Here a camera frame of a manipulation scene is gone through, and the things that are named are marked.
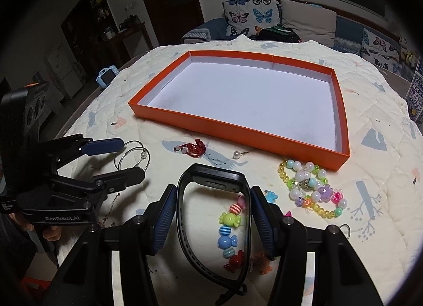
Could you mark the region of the left hand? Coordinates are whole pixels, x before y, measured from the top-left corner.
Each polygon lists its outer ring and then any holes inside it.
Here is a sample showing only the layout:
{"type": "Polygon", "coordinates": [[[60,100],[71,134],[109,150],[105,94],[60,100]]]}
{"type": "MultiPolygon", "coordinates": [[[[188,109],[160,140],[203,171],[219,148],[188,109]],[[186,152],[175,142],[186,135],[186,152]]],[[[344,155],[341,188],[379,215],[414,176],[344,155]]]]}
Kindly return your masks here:
{"type": "MultiPolygon", "coordinates": [[[[14,222],[16,222],[16,224],[19,224],[19,226],[21,226],[24,230],[34,231],[34,225],[28,223],[28,221],[26,221],[21,214],[11,213],[11,214],[9,214],[9,217],[14,222]]],[[[61,228],[61,226],[47,227],[42,232],[42,236],[43,236],[43,238],[46,239],[46,241],[56,242],[56,241],[60,240],[60,238],[62,236],[62,228],[61,228]]]]}

